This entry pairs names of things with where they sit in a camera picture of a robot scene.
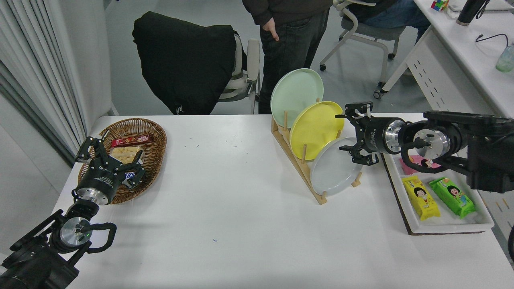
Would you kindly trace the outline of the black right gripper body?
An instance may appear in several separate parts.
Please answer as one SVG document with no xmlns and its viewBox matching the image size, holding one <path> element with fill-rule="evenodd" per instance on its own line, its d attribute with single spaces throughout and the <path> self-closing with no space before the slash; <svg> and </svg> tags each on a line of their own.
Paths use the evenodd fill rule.
<svg viewBox="0 0 514 289">
<path fill-rule="evenodd" d="M 359 125 L 362 129 L 360 150 L 365 150 L 369 153 L 393 154 L 393 151 L 386 142 L 386 131 L 392 122 L 393 118 L 372 116 L 359 118 Z"/>
</svg>

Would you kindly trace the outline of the person's hand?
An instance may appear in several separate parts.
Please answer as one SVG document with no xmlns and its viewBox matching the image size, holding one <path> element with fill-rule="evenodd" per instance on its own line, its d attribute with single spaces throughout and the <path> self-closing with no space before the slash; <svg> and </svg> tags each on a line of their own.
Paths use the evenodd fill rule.
<svg viewBox="0 0 514 289">
<path fill-rule="evenodd" d="M 279 36 L 277 34 L 276 27 L 275 27 L 275 20 L 273 18 L 268 20 L 268 22 L 266 22 L 266 24 L 264 24 L 262 26 L 262 29 L 264 31 L 267 31 L 268 33 L 270 33 L 270 35 L 272 36 L 272 38 L 275 41 L 279 41 Z"/>
</svg>

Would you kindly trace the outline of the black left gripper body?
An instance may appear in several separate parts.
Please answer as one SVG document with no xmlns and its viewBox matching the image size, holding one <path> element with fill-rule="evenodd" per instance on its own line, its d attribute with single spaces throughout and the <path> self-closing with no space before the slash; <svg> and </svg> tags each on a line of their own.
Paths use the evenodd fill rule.
<svg viewBox="0 0 514 289">
<path fill-rule="evenodd" d="M 90 162 L 90 168 L 78 185 L 78 196 L 114 197 L 121 183 L 115 168 L 122 163 L 114 158 L 101 160 L 95 158 Z"/>
</svg>

